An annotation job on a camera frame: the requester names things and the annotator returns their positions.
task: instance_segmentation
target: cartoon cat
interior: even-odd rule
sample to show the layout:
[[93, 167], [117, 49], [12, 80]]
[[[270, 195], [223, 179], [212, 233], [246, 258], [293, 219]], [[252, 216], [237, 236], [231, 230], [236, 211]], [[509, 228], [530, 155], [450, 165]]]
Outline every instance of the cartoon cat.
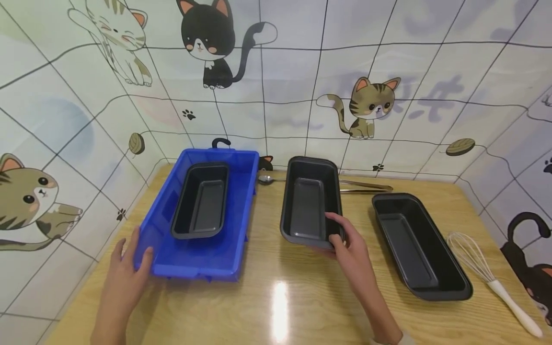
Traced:
[[537, 302], [539, 309], [544, 314], [546, 323], [552, 326], [552, 266], [544, 263], [533, 267], [527, 266], [525, 253], [514, 242], [514, 230], [525, 220], [535, 222], [542, 238], [550, 237], [551, 231], [548, 225], [538, 214], [521, 212], [508, 225], [508, 242], [500, 248], [500, 251], [506, 257], [510, 266], [512, 266], [514, 273], [527, 290], [529, 296]]
[[243, 38], [240, 69], [235, 77], [224, 60], [236, 43], [232, 10], [228, 0], [214, 0], [212, 5], [193, 0], [177, 0], [182, 13], [182, 41], [198, 60], [205, 61], [203, 87], [224, 89], [238, 82], [245, 74], [247, 56], [253, 46], [273, 42], [278, 36], [271, 23], [259, 22], [247, 29]]
[[86, 0], [87, 15], [71, 8], [69, 18], [100, 43], [109, 66], [128, 84], [151, 86], [151, 74], [135, 51], [146, 44], [147, 14], [119, 0]]
[[401, 78], [393, 78], [382, 84], [372, 84], [361, 77], [354, 85], [349, 110], [357, 119], [347, 129], [343, 100], [334, 94], [325, 94], [316, 100], [320, 107], [333, 108], [339, 116], [339, 127], [352, 137], [367, 139], [374, 137], [374, 119], [387, 115], [395, 102], [395, 89]]
[[58, 190], [45, 172], [10, 153], [0, 158], [0, 251], [36, 251], [75, 226], [82, 210], [56, 203]]

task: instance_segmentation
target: left hand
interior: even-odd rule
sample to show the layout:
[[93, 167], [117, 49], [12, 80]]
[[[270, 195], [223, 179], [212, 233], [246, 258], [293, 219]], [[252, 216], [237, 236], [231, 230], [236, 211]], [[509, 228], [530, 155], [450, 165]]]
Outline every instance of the left hand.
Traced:
[[142, 297], [153, 261], [153, 248], [148, 247], [142, 257], [140, 269], [134, 271], [132, 259], [139, 237], [140, 228], [135, 227], [124, 255], [122, 252], [125, 238], [117, 242], [111, 254], [92, 333], [92, 344], [124, 343], [126, 324]]

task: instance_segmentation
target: white whisk handle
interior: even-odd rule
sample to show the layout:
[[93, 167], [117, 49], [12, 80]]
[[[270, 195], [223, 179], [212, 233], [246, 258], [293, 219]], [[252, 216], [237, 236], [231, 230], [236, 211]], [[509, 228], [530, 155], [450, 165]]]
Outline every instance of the white whisk handle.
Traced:
[[487, 285], [497, 294], [505, 303], [508, 305], [510, 310], [512, 310], [512, 313], [517, 317], [519, 323], [522, 324], [523, 327], [527, 330], [527, 332], [531, 333], [532, 335], [542, 338], [543, 331], [540, 329], [540, 327], [537, 325], [535, 321], [533, 321], [532, 318], [527, 315], [521, 309], [516, 302], [508, 295], [508, 292], [506, 289], [502, 286], [502, 284], [498, 280], [493, 280], [492, 282], [487, 283]]

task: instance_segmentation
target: black baking pan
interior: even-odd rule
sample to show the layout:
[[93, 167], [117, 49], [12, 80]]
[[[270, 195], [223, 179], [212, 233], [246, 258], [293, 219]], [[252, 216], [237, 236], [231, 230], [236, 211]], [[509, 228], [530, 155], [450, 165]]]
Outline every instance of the black baking pan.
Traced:
[[197, 163], [188, 169], [171, 226], [174, 238], [204, 238], [220, 232], [229, 174], [224, 162]]
[[470, 280], [418, 198], [378, 194], [372, 205], [401, 279], [415, 296], [428, 301], [471, 297]]
[[319, 158], [293, 157], [285, 180], [282, 236], [292, 243], [333, 249], [331, 234], [347, 239], [340, 225], [327, 219], [324, 212], [342, 214], [337, 166]]

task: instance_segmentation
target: brown tabby cartoon cat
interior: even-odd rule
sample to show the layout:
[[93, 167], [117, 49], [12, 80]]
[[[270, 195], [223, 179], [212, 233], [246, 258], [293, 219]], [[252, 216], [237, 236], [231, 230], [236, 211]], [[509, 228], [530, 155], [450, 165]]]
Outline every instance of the brown tabby cartoon cat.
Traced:
[[0, 251], [36, 251], [75, 226], [82, 210], [56, 203], [58, 190], [45, 172], [10, 153], [0, 158]]
[[339, 116], [339, 127], [343, 133], [352, 137], [367, 139], [374, 137], [374, 119], [387, 115], [395, 102], [395, 89], [401, 78], [393, 78], [382, 84], [372, 84], [361, 77], [354, 85], [349, 110], [357, 119], [347, 129], [343, 101], [334, 94], [325, 94], [316, 100], [320, 107], [333, 108]]

